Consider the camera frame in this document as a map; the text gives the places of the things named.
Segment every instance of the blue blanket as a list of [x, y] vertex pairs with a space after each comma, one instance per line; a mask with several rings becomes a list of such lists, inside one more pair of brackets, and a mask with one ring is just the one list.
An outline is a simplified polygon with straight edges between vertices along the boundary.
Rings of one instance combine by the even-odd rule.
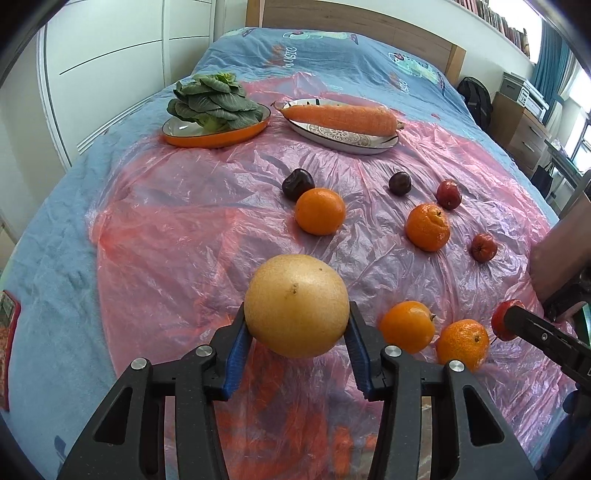
[[[396, 48], [349, 33], [244, 28], [212, 45], [197, 70], [234, 72], [245, 81], [309, 72], [335, 91], [377, 100], [409, 119], [440, 122], [482, 144], [549, 221], [557, 221], [529, 180], [476, 126], [443, 74]], [[43, 203], [0, 280], [0, 288], [22, 303], [9, 369], [11, 411], [2, 415], [47, 480], [56, 478], [115, 382], [100, 319], [96, 249], [85, 215], [112, 169], [125, 163], [128, 148], [160, 129], [171, 97], [170, 86], [97, 138]], [[529, 452], [533, 462], [541, 448]]]

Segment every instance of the red apple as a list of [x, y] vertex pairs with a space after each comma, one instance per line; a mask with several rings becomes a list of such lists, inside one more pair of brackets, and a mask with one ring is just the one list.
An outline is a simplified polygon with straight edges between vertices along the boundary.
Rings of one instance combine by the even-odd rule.
[[495, 258], [496, 242], [492, 235], [488, 233], [479, 233], [472, 239], [470, 252], [474, 260], [480, 263], [488, 262]]
[[507, 310], [509, 310], [511, 307], [514, 307], [516, 305], [518, 307], [521, 307], [522, 309], [525, 308], [525, 305], [523, 305], [520, 300], [507, 300], [501, 303], [492, 315], [492, 331], [498, 338], [500, 338], [504, 342], [509, 342], [517, 338], [516, 334], [510, 332], [505, 327], [505, 313], [507, 313]]
[[443, 180], [437, 188], [435, 198], [437, 203], [446, 210], [458, 208], [462, 202], [462, 194], [453, 180]]

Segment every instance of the plate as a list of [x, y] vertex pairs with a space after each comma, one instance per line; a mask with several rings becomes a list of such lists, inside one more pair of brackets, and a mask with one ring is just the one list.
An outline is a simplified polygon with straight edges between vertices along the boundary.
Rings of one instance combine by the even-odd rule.
[[257, 124], [239, 130], [230, 130], [218, 134], [208, 134], [201, 125], [186, 122], [172, 116], [162, 126], [164, 139], [175, 147], [184, 148], [222, 148], [250, 140], [261, 133], [271, 118], [269, 107], [263, 105], [265, 112]]
[[[283, 108], [293, 105], [348, 105], [334, 100], [321, 98], [302, 98], [287, 102]], [[398, 143], [398, 135], [393, 137], [375, 137], [373, 135], [356, 134], [344, 130], [333, 130], [332, 128], [319, 127], [318, 125], [304, 124], [286, 119], [290, 127], [302, 137], [312, 140], [324, 147], [339, 150], [355, 155], [376, 155], [385, 152]]]

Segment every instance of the wooden drawer cabinet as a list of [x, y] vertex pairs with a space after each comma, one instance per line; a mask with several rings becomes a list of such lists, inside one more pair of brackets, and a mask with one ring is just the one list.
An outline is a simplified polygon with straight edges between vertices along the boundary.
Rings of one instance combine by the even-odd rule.
[[546, 149], [544, 140], [550, 139], [544, 125], [527, 108], [501, 93], [493, 102], [488, 134], [530, 178]]

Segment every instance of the orange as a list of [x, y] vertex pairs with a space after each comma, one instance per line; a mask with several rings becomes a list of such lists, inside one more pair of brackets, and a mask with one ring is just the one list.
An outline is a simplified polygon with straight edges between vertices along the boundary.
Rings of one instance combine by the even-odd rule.
[[486, 329], [475, 320], [460, 320], [444, 328], [436, 342], [437, 360], [445, 365], [459, 360], [474, 372], [486, 359], [490, 341]]
[[386, 342], [408, 353], [419, 353], [435, 335], [429, 309], [417, 301], [404, 301], [392, 307], [379, 324]]
[[345, 203], [332, 190], [308, 190], [295, 204], [295, 221], [304, 232], [331, 235], [345, 221]]
[[408, 239], [425, 252], [436, 252], [449, 240], [449, 222], [439, 205], [423, 203], [415, 207], [406, 222]]

